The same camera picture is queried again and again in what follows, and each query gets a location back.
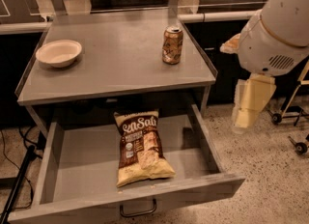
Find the bowl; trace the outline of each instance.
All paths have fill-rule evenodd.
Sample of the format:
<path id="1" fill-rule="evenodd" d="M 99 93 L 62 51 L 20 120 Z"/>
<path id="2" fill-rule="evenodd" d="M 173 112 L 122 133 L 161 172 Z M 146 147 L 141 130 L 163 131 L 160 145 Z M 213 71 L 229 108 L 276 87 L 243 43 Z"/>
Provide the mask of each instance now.
<path id="1" fill-rule="evenodd" d="M 36 52 L 36 58 L 44 65 L 63 68 L 71 65 L 81 52 L 81 44 L 76 41 L 59 40 L 43 45 Z"/>

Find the table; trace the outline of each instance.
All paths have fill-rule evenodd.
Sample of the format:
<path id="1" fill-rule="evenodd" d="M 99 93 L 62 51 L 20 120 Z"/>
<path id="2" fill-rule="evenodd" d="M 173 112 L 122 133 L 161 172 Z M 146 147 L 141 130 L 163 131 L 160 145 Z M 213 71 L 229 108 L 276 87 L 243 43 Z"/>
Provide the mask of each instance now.
<path id="1" fill-rule="evenodd" d="M 163 32 L 174 23 L 183 28 L 183 53 L 179 64 L 168 65 L 161 60 Z M 78 99 L 202 88 L 204 113 L 215 75 L 168 8 L 57 16 L 44 43 L 63 39 L 82 44 L 78 62 L 57 70 L 36 61 L 18 98 L 43 135 L 48 123 L 35 106 Z"/>

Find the open drawer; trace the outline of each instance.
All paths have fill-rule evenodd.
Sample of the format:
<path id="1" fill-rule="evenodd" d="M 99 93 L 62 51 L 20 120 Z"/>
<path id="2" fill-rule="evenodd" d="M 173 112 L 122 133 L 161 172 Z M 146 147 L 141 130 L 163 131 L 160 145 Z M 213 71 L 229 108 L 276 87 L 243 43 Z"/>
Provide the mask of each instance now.
<path id="1" fill-rule="evenodd" d="M 102 223 L 232 197 L 244 177 L 223 171 L 195 104 L 162 117 L 158 132 L 173 179 L 117 188 L 120 134 L 114 124 L 66 128 L 51 123 L 34 202 L 10 223 Z"/>

